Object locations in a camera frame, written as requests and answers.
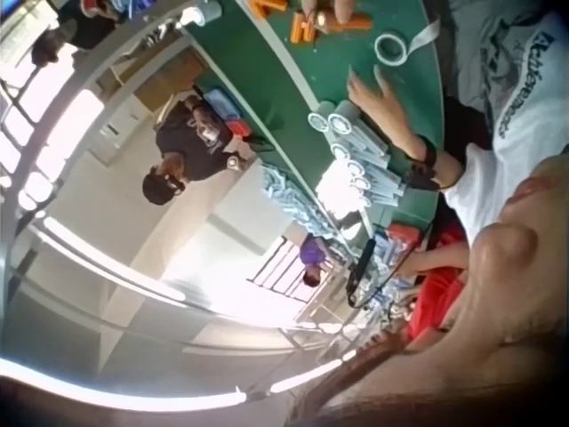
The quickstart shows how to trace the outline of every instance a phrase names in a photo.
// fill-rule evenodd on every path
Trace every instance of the purple shirt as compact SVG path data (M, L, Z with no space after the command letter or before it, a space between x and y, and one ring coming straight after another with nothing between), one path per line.
M326 261L326 254L318 246L317 240L311 234L302 242L299 257L304 265L320 265Z

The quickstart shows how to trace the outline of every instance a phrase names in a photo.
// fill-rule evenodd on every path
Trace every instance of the box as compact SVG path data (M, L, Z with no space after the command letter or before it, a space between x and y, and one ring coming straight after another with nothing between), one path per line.
M175 33L168 34L162 42L143 51L135 60L132 60L126 69L119 71L119 68L114 68L118 82L120 84L126 82L179 37ZM191 89L194 80L206 68L203 60L189 47L167 61L155 75L134 91L134 95L151 114L154 114L165 105L171 95Z

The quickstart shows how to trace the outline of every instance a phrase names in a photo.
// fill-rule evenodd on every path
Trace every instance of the orange component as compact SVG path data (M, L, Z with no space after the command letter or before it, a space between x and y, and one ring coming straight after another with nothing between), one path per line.
M317 29L314 28L314 25L312 25L310 22L305 22L304 30L302 31L302 40L311 43L314 42L316 36L317 36Z
M354 13L347 24L340 24L333 11L321 11L317 14L317 24L319 27L327 28L330 31L373 28L372 19L364 13Z
M256 0L249 0L249 9L251 9L253 16L258 20L265 20L270 14L270 11L266 7L261 6Z
M288 7L287 0L253 0L261 6L268 7L269 9L276 9L278 11L284 12Z
M386 229L389 238L401 240L407 245L418 243L421 232L414 227L392 222Z
M304 13L295 12L293 15L293 26L291 27L291 43L298 44L303 37Z

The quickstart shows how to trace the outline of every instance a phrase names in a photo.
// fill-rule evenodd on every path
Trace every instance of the lips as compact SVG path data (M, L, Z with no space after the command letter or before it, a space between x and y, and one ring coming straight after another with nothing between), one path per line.
M531 196L539 191L544 191L545 189L551 188L551 182L545 178L532 177L527 178L519 183L514 191L512 197L508 199L508 205L516 203L526 197Z

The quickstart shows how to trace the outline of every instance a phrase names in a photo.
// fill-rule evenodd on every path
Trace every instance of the black t-shirt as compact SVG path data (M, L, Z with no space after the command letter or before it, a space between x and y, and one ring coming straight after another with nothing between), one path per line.
M101 16L87 18L81 12L79 0L71 0L57 11L60 25L74 20L77 23L75 35L69 40L69 44L78 49L90 51L104 38L115 30L115 22Z
M166 153L181 153L186 159L184 174L190 181L202 181L227 168L229 153L223 150L233 139L233 133L225 123L210 110L211 117L220 135L216 141L204 141L198 134L196 120L184 105L178 102L156 131L156 145L162 156Z

